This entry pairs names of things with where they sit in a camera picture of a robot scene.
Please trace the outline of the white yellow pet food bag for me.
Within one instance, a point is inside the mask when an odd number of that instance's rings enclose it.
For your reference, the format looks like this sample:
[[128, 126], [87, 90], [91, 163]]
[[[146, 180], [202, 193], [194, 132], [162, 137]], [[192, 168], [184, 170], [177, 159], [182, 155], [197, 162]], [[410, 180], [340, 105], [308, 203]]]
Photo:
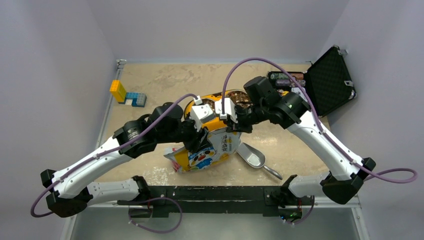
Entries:
[[194, 152], [184, 146], [168, 147], [164, 157], [168, 159], [175, 172], [188, 173], [205, 170], [229, 159], [241, 143], [241, 132], [227, 132], [224, 128], [214, 130], [208, 134], [210, 146], [202, 146]]

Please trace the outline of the metal food scoop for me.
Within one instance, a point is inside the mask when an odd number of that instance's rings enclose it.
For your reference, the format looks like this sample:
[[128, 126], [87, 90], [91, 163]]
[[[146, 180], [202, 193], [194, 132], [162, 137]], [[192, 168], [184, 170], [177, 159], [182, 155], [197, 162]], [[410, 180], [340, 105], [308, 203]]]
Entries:
[[266, 165], [266, 157], [258, 149], [252, 147], [251, 145], [245, 142], [241, 142], [240, 145], [237, 147], [236, 152], [252, 168], [263, 168], [277, 179], [283, 179], [283, 176], [280, 173]]

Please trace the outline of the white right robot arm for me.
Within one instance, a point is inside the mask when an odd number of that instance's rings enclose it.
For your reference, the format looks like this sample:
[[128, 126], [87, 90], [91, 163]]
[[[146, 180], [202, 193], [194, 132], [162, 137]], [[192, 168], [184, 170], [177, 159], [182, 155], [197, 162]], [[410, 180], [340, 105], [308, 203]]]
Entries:
[[258, 76], [244, 86], [252, 105], [237, 106], [222, 97], [224, 120], [230, 131], [251, 133], [253, 125], [264, 121], [281, 126], [303, 141], [327, 166], [328, 172], [318, 175], [292, 175], [283, 184], [280, 196], [288, 204], [304, 196], [326, 196], [337, 204], [349, 202], [363, 186], [376, 166], [370, 158], [362, 158], [343, 145], [320, 121], [315, 119], [311, 105], [300, 95], [289, 92], [284, 96], [270, 81]]

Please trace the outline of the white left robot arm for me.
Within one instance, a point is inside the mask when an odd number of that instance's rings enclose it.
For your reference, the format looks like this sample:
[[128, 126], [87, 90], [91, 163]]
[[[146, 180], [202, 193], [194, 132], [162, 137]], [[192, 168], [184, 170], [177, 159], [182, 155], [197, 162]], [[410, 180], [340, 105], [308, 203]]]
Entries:
[[44, 170], [40, 177], [49, 214], [62, 218], [74, 216], [88, 206], [110, 201], [146, 203], [152, 196], [146, 180], [133, 176], [118, 182], [97, 182], [113, 168], [153, 152], [158, 144], [183, 143], [198, 150], [207, 142], [209, 131], [203, 127], [215, 113], [207, 104], [191, 107], [188, 119], [176, 103], [167, 102], [152, 113], [125, 123], [92, 153], [62, 170]]

